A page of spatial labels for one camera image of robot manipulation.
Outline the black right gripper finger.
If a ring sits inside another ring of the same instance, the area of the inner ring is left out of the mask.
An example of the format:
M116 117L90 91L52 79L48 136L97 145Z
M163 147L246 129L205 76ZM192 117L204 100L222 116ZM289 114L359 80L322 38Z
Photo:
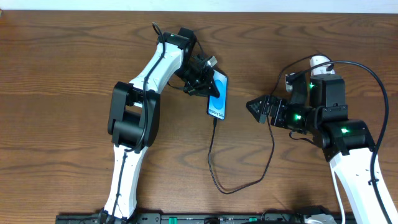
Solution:
M307 81L305 74L304 73L295 74L295 79L292 82L292 84L293 84L293 91L290 97L290 103L304 105L308 96Z
M269 115L269 95L262 95L246 103L246 108L258 123L264 124Z

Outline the white power strip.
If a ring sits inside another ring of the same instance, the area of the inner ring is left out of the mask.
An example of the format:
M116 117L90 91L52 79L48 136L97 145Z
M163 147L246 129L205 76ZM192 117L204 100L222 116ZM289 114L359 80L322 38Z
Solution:
M318 67L314 68L311 72L311 76L315 75L330 75L330 74L335 74L335 71L331 69L330 71L327 71L327 67Z

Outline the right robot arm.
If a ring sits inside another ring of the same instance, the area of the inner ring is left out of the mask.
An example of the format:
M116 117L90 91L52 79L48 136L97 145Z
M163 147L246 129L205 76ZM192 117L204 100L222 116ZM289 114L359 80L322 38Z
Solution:
M310 133L322 149L348 197L357 223L397 223L397 209L379 164L371 164L376 144L364 121L348 118L345 82L335 74L314 75L292 82L286 100L263 95L246 104L257 122Z

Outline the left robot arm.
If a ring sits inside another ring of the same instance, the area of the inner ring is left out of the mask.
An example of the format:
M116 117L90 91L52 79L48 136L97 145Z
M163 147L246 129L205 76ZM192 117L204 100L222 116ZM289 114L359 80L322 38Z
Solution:
M114 170L99 223L127 223L136 210L142 162L159 130L160 94L172 75L184 82L181 89L188 95L220 96L215 59L192 55L198 42L194 31L182 27L173 34L154 29L158 35L154 56L136 78L113 88L108 133L114 145Z

